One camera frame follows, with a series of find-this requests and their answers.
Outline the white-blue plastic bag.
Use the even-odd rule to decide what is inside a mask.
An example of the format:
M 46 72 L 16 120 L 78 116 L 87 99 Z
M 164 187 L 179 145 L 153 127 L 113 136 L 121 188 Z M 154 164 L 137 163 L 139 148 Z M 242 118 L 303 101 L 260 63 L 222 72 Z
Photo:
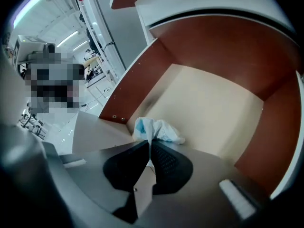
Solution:
M 151 146 L 153 140 L 160 140 L 170 143 L 183 144 L 185 138 L 179 131 L 164 120 L 139 117 L 135 121 L 133 138 L 135 140 L 147 140 Z

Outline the wooden drawer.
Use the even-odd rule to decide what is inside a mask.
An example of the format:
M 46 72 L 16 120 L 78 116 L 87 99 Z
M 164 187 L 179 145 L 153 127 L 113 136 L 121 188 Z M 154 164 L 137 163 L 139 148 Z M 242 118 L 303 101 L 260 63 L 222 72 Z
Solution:
M 186 146 L 220 157 L 275 198 L 301 167 L 304 59 L 296 36 L 227 10 L 154 23 L 100 114 L 80 113 L 72 152 L 130 143 L 139 117 L 165 120 Z

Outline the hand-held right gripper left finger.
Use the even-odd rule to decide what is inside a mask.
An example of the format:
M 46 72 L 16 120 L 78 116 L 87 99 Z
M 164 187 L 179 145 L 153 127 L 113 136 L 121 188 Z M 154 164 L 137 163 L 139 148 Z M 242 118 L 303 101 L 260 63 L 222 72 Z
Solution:
M 44 142 L 56 191 L 74 228 L 146 228 L 140 224 L 133 187 L 148 162 L 148 142 L 59 156 Z

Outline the white cartoon print shirt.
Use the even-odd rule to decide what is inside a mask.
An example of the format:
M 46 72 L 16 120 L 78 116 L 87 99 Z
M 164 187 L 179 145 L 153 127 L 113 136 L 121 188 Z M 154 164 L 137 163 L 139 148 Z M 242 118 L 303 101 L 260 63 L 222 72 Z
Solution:
M 16 125 L 27 108 L 25 81 L 0 46 L 0 125 Z

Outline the white metal rack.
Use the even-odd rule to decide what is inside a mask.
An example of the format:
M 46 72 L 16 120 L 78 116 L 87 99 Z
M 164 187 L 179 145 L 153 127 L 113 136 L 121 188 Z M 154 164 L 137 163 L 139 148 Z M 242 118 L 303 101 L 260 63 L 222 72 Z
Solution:
M 94 44 L 103 60 L 103 71 L 108 70 L 116 84 L 124 73 L 124 65 L 116 50 L 116 45 L 111 37 L 100 10 L 97 0 L 78 0 L 80 11 L 84 17 Z

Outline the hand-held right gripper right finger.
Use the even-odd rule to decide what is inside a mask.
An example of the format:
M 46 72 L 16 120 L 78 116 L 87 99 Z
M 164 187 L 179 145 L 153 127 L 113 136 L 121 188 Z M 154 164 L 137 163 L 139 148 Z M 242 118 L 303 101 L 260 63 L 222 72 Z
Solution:
M 156 184 L 142 228 L 235 228 L 269 202 L 267 193 L 218 156 L 152 142 Z

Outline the fluorescent ceiling light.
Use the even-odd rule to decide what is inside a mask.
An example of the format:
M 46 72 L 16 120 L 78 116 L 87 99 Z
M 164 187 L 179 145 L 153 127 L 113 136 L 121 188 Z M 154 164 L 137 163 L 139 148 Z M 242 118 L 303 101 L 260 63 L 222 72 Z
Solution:
M 56 47 L 60 47 L 61 45 L 63 45 L 67 40 L 69 40 L 70 38 L 72 38 L 73 36 L 77 35 L 78 31 L 76 30 L 75 32 L 73 32 L 72 34 L 70 34 L 69 36 L 67 36 L 65 39 L 63 39 L 60 43 L 58 43 L 56 45 Z
M 36 6 L 41 0 L 28 0 L 21 9 L 18 11 L 16 16 L 13 20 L 13 28 L 15 28 L 20 21 L 24 18 L 24 16 L 34 7 Z

